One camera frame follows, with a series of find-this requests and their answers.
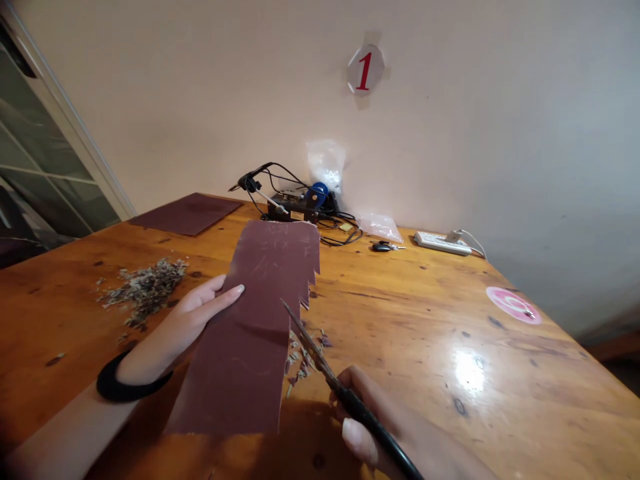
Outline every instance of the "black bangle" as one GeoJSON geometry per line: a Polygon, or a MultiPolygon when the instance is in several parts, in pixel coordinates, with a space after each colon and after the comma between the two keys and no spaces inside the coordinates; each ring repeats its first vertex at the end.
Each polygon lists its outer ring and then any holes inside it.
{"type": "Polygon", "coordinates": [[[164,387],[173,375],[173,371],[170,371],[164,377],[148,385],[126,385],[118,382],[115,378],[115,372],[118,370],[118,365],[120,365],[122,359],[126,357],[130,351],[131,350],[121,353],[111,360],[98,375],[95,389],[98,390],[102,398],[118,403],[140,400],[164,387]]]}

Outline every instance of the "black cable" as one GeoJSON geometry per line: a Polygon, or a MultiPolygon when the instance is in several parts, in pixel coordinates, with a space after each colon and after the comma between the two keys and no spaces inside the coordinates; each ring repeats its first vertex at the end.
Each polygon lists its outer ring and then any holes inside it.
{"type": "Polygon", "coordinates": [[[307,190],[311,190],[311,191],[316,192],[316,193],[318,193],[318,194],[320,194],[320,195],[324,195],[324,196],[325,196],[325,198],[328,198],[328,195],[327,195],[326,193],[324,193],[324,192],[323,192],[323,191],[321,191],[321,190],[316,190],[315,188],[308,186],[306,183],[304,183],[302,180],[300,180],[298,177],[296,177],[296,176],[293,174],[293,172],[292,172],[291,170],[289,170],[288,168],[286,168],[284,165],[281,165],[280,163],[276,163],[276,162],[268,162],[268,163],[265,163],[264,165],[262,165],[262,166],[260,166],[260,167],[256,168],[256,170],[254,170],[253,172],[251,172],[251,176],[257,175],[258,173],[260,173],[260,172],[262,172],[262,171],[266,172],[266,171],[269,169],[269,167],[270,167],[270,166],[272,166],[272,165],[275,165],[276,167],[280,167],[280,168],[282,168],[282,170],[284,170],[285,172],[287,172],[288,174],[290,174],[290,176],[292,176],[295,180],[291,180],[291,179],[288,179],[288,178],[284,178],[284,177],[281,177],[280,175],[276,175],[276,174],[274,174],[274,173],[270,173],[270,172],[269,172],[269,175],[270,175],[270,176],[271,176],[271,175],[273,175],[274,177],[276,177],[276,178],[280,178],[280,179],[282,179],[282,180],[288,180],[288,181],[292,181],[292,182],[294,182],[294,183],[299,183],[300,185],[304,186],[307,190]]]}
{"type": "Polygon", "coordinates": [[[258,212],[260,212],[260,220],[266,220],[269,219],[269,216],[264,213],[262,210],[260,210],[260,207],[258,207],[258,204],[255,202],[255,200],[253,199],[253,195],[251,194],[251,192],[249,191],[249,189],[247,188],[247,193],[249,194],[249,198],[251,199],[251,201],[253,202],[253,204],[255,205],[255,207],[258,209],[258,212]]]}
{"type": "MultiPolygon", "coordinates": [[[[286,181],[290,181],[292,183],[298,183],[298,184],[302,185],[302,187],[306,188],[307,190],[310,190],[312,192],[316,192],[316,193],[318,193],[320,195],[324,195],[326,198],[329,197],[323,191],[316,190],[316,189],[308,186],[306,183],[304,183],[302,180],[300,180],[298,177],[296,177],[293,174],[293,172],[291,172],[288,168],[286,168],[284,165],[281,165],[279,163],[276,163],[276,162],[265,163],[264,165],[256,168],[256,170],[251,172],[251,177],[253,177],[254,175],[257,175],[260,172],[264,172],[269,176],[269,182],[271,183],[271,187],[273,188],[273,190],[275,190],[277,193],[279,193],[281,195],[283,194],[283,192],[278,190],[277,188],[275,188],[275,186],[273,184],[273,177],[280,178],[280,179],[286,180],[286,181]],[[269,170],[269,167],[272,166],[272,165],[275,165],[277,167],[282,168],[282,170],[284,170],[288,174],[290,174],[290,176],[292,176],[295,180],[292,180],[292,179],[289,179],[289,178],[286,178],[286,177],[282,177],[280,175],[276,175],[276,174],[272,173],[269,170]]],[[[255,200],[253,198],[253,195],[249,191],[248,184],[247,184],[247,178],[245,178],[245,189],[247,190],[247,193],[249,194],[249,198],[251,198],[251,201],[253,202],[255,208],[258,210],[258,212],[260,212],[260,218],[262,220],[271,220],[270,216],[268,214],[266,214],[265,212],[263,212],[261,210],[261,208],[258,207],[258,204],[255,202],[255,200]]],[[[360,240],[360,238],[362,238],[363,231],[360,228],[360,226],[358,226],[357,220],[352,214],[350,214],[348,212],[339,211],[339,212],[337,212],[336,215],[327,215],[325,213],[322,213],[322,207],[320,207],[320,209],[319,209],[319,214],[322,215],[322,218],[320,218],[320,216],[319,216],[319,218],[317,220],[317,223],[320,224],[324,228],[332,229],[332,230],[336,229],[336,228],[338,228],[340,222],[349,223],[355,228],[355,230],[344,241],[343,240],[332,239],[330,237],[320,236],[320,241],[322,243],[324,243],[326,245],[329,245],[331,247],[340,247],[340,246],[348,245],[350,243],[358,241],[358,240],[360,240]],[[326,225],[326,224],[322,223],[322,220],[328,220],[328,221],[333,222],[333,226],[329,226],[329,225],[326,225]]]]}
{"type": "MultiPolygon", "coordinates": [[[[332,217],[332,216],[329,216],[329,215],[325,215],[325,217],[331,218],[331,219],[334,219],[334,220],[336,218],[336,217],[332,217]]],[[[341,247],[343,245],[348,245],[350,243],[353,243],[355,241],[360,240],[360,238],[362,238],[362,235],[363,235],[362,229],[360,228],[360,226],[358,226],[357,222],[354,223],[348,217],[351,217],[351,218],[353,218],[355,220],[355,217],[350,213],[338,212],[338,215],[337,215],[338,219],[342,220],[343,222],[350,223],[352,226],[355,227],[355,230],[350,234],[350,236],[347,237],[346,240],[336,240],[336,239],[332,239],[330,237],[322,237],[322,236],[320,236],[320,241],[322,243],[326,244],[326,245],[329,245],[330,247],[341,247]]]]}

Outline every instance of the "person's left hand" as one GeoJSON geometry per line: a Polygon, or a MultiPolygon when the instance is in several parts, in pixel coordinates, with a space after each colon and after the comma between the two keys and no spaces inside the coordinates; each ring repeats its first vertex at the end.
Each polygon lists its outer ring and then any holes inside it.
{"type": "Polygon", "coordinates": [[[180,300],[167,318],[118,366],[116,378],[126,385],[146,385],[157,380],[204,330],[207,322],[238,300],[245,290],[238,285],[219,293],[226,275],[197,286],[180,300]]]}

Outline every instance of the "white power strip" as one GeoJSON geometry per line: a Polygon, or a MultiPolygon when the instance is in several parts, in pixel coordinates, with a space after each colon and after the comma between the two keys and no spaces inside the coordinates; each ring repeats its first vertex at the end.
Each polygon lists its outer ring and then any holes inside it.
{"type": "Polygon", "coordinates": [[[445,241],[446,236],[444,235],[434,235],[433,233],[426,232],[416,232],[414,238],[416,243],[424,248],[455,253],[463,257],[471,254],[471,249],[462,240],[458,240],[455,243],[447,242],[445,241]]]}

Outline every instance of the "sandpaper strip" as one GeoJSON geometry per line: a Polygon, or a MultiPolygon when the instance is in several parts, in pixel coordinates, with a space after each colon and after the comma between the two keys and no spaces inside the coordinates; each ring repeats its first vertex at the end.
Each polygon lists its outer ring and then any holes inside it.
{"type": "Polygon", "coordinates": [[[241,202],[217,199],[192,193],[129,220],[134,225],[156,230],[197,235],[242,205],[241,202]]]}
{"type": "Polygon", "coordinates": [[[289,345],[281,298],[298,314],[308,304],[319,240],[309,223],[248,222],[224,286],[246,290],[205,329],[165,433],[278,432],[289,345]]]}

